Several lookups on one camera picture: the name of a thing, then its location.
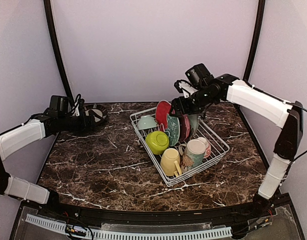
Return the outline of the striped rim cream plate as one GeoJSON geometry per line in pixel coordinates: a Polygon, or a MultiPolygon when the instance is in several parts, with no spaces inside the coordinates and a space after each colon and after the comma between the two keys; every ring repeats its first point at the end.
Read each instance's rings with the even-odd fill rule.
{"type": "Polygon", "coordinates": [[[103,124],[108,116],[107,109],[98,103],[85,105],[83,109],[88,123],[93,127],[103,124]]]}

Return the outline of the red and teal plate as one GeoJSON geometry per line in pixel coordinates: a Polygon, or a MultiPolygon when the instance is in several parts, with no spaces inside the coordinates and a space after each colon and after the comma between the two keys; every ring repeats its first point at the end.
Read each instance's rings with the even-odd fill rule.
{"type": "Polygon", "coordinates": [[[178,117],[170,116],[171,104],[166,100],[161,100],[156,106],[155,120],[158,129],[167,134],[169,146],[173,147],[180,138],[180,121],[178,117]]]}

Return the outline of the pink polka dot plate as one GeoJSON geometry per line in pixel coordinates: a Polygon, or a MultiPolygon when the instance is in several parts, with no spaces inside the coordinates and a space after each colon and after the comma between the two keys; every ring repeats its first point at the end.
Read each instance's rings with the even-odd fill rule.
{"type": "Polygon", "coordinates": [[[187,114],[182,115],[179,118],[180,123],[180,135],[179,135],[179,142],[184,142],[190,135],[190,120],[187,114]]]}

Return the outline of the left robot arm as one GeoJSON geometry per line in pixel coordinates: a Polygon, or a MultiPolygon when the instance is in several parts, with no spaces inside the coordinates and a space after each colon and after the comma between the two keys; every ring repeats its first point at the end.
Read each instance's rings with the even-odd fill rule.
{"type": "Polygon", "coordinates": [[[63,131],[79,132],[94,129],[103,124],[108,116],[101,104],[85,105],[80,94],[73,107],[69,98],[53,95],[49,107],[43,113],[33,114],[26,122],[0,134],[0,195],[8,195],[44,205],[53,218],[64,214],[64,206],[55,199],[57,194],[37,184],[6,172],[3,162],[13,153],[29,144],[63,131]]]}

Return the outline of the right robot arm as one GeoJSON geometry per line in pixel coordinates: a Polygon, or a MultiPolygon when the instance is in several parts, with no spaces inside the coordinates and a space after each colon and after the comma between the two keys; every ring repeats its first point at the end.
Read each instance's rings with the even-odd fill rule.
{"type": "Polygon", "coordinates": [[[185,72],[187,80],[177,80],[174,87],[181,94],[171,102],[173,117],[203,112],[221,101],[245,107],[271,121],[281,129],[273,150],[273,158],[248,212],[259,217],[288,175],[303,136],[303,105],[266,93],[231,74],[214,77],[202,63],[185,72]]]}

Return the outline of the light teal plate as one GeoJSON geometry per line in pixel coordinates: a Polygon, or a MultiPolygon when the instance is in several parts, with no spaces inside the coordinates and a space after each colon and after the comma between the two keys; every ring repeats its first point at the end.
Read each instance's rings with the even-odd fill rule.
{"type": "Polygon", "coordinates": [[[190,123],[190,133],[189,133],[189,137],[193,137],[198,128],[199,128],[199,115],[198,114],[191,114],[188,115],[188,119],[189,119],[189,123],[190,123]]]}

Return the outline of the light teal bowl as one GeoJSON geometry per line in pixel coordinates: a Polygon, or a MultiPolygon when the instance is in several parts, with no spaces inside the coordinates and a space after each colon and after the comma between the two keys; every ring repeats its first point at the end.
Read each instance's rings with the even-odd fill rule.
{"type": "Polygon", "coordinates": [[[144,115],[140,117],[140,120],[137,123],[138,130],[147,130],[157,127],[157,122],[155,118],[151,115],[144,115]]]}

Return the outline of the lime green bowl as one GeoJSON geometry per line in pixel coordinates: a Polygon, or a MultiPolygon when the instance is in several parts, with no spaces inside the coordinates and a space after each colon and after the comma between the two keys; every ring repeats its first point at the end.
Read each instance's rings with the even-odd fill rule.
{"type": "Polygon", "coordinates": [[[163,131],[150,132],[145,142],[154,155],[161,155],[168,148],[170,141],[169,137],[163,131]]]}

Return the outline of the teal patterned mug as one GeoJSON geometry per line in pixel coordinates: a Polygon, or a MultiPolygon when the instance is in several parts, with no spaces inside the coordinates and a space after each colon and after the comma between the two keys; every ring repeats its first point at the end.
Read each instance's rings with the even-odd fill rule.
{"type": "Polygon", "coordinates": [[[178,146],[178,151],[181,156],[180,168],[183,173],[186,173],[199,166],[206,153],[206,145],[199,139],[192,139],[188,143],[183,143],[178,146]]]}

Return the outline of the pink and white cup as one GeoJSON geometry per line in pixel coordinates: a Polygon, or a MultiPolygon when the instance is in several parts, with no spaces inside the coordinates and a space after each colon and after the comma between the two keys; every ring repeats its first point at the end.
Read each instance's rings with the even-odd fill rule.
{"type": "Polygon", "coordinates": [[[203,142],[205,147],[206,147],[206,150],[205,150],[205,153],[204,153],[204,158],[209,157],[211,155],[211,152],[212,152],[211,143],[205,137],[198,137],[197,140],[203,142]]]}

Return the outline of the yellow mug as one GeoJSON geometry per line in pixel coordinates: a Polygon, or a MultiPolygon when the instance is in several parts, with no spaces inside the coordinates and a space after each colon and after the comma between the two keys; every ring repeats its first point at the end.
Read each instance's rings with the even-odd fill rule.
{"type": "Polygon", "coordinates": [[[180,153],[175,148],[168,148],[161,157],[160,166],[168,177],[179,177],[182,174],[180,167],[180,153]]]}

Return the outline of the black front rail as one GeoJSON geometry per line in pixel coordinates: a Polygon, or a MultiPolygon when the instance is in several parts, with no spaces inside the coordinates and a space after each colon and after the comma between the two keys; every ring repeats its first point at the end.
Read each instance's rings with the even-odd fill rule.
{"type": "Polygon", "coordinates": [[[123,225],[184,225],[211,222],[216,225],[239,225],[245,224],[248,220],[254,218],[251,212],[253,203],[247,202],[227,207],[207,208],[200,210],[185,211],[121,211],[121,210],[105,210],[89,207],[78,207],[61,203],[58,211],[52,213],[47,206],[39,206],[36,203],[23,202],[22,207],[26,206],[37,210],[42,216],[64,220],[66,216],[63,212],[67,212],[69,222],[75,223],[81,221],[88,226],[101,226],[103,223],[123,224],[123,225]]]}

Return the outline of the left black frame post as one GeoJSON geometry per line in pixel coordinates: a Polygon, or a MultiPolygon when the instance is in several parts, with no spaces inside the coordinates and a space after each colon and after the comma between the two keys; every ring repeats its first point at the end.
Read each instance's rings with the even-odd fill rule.
{"type": "Polygon", "coordinates": [[[70,104],[73,105],[74,97],[73,97],[73,94],[70,88],[70,84],[67,78],[66,70],[64,67],[63,59],[62,59],[62,54],[60,51],[60,46],[59,46],[55,22],[54,22],[53,10],[52,10],[52,2],[50,0],[43,0],[43,4],[44,4],[44,11],[45,11],[45,17],[46,17],[49,37],[50,37],[56,65],[58,68],[58,72],[60,75],[60,79],[61,79],[64,91],[65,91],[65,94],[69,98],[70,104]]]}

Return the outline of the black frame post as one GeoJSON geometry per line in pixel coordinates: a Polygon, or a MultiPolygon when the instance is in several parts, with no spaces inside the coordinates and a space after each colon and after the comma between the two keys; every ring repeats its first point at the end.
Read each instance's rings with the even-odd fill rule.
{"type": "Polygon", "coordinates": [[[46,17],[49,37],[50,37],[56,65],[58,68],[58,72],[60,75],[60,79],[61,79],[64,91],[65,91],[65,94],[69,98],[70,104],[73,105],[74,97],[73,97],[73,94],[70,88],[70,84],[67,78],[66,70],[64,67],[63,59],[62,59],[62,54],[60,51],[60,46],[59,46],[55,22],[54,22],[53,10],[52,10],[52,2],[50,0],[43,0],[43,4],[44,4],[44,11],[45,11],[45,17],[46,17]]]}
{"type": "Polygon", "coordinates": [[[259,38],[260,38],[260,33],[261,33],[261,28],[262,28],[262,23],[263,23],[263,17],[264,17],[264,12],[265,12],[265,4],[266,4],[265,0],[258,0],[258,6],[257,6],[257,12],[256,12],[256,18],[255,18],[255,24],[254,24],[254,30],[253,30],[250,50],[249,50],[248,59],[247,59],[246,67],[245,67],[244,74],[243,74],[243,80],[245,82],[248,82],[250,79],[254,60],[256,57],[256,52],[258,48],[258,43],[259,43],[259,38]]]}

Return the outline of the right black frame post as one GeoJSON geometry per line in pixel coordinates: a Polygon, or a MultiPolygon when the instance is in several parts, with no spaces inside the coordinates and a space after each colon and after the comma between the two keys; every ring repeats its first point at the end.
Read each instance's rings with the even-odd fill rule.
{"type": "Polygon", "coordinates": [[[257,12],[256,12],[256,18],[255,18],[255,24],[254,24],[254,30],[253,30],[250,50],[249,50],[248,59],[247,59],[246,67],[245,67],[244,74],[243,74],[243,80],[245,82],[248,82],[250,79],[254,60],[256,57],[256,52],[258,48],[258,43],[259,43],[259,38],[260,38],[260,33],[261,33],[261,28],[262,28],[262,23],[263,23],[263,17],[264,17],[264,12],[265,12],[265,4],[266,4],[265,0],[258,0],[258,6],[257,6],[257,12]]]}

